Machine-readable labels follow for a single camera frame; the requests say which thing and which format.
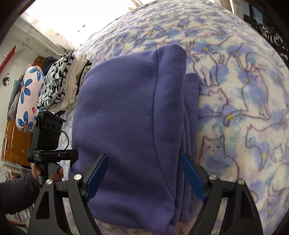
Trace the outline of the person's left forearm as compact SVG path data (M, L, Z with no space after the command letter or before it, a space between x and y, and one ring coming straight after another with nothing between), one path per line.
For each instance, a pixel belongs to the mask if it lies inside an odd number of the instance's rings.
M1 212L15 214L28 209L36 202L40 187L32 173L16 180L1 183Z

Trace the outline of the person's left hand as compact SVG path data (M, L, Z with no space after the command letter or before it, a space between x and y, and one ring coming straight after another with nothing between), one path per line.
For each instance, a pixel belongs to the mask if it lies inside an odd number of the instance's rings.
M30 164L30 166L31 166L32 175L33 175L34 179L38 182L39 177L42 174L42 171L41 171L39 165L37 165L35 163ZM63 168L61 166L59 166L57 171L54 174L52 174L52 176L50 178L57 182L57 181L61 181L63 179L63 176L64 176Z

